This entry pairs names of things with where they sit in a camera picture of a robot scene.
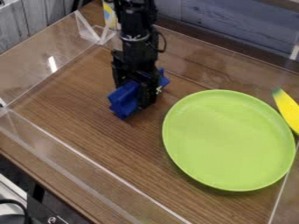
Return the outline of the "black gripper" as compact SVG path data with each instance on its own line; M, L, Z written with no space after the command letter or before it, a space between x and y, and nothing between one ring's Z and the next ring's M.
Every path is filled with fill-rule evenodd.
M123 50L112 51L112 76L116 88L120 88L127 79L139 80L139 106L148 108L156 101L157 88L160 87L161 75L157 72L155 62L157 60L159 41L123 42Z

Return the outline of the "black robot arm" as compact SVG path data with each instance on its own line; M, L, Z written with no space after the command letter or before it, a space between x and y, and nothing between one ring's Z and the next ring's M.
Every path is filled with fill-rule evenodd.
M112 75L117 88L129 81L137 84L137 107L144 109L156 101L156 89L161 74L156 67L161 33L155 28L157 9L155 0L113 0L116 20L120 23L119 38L123 48L112 51Z

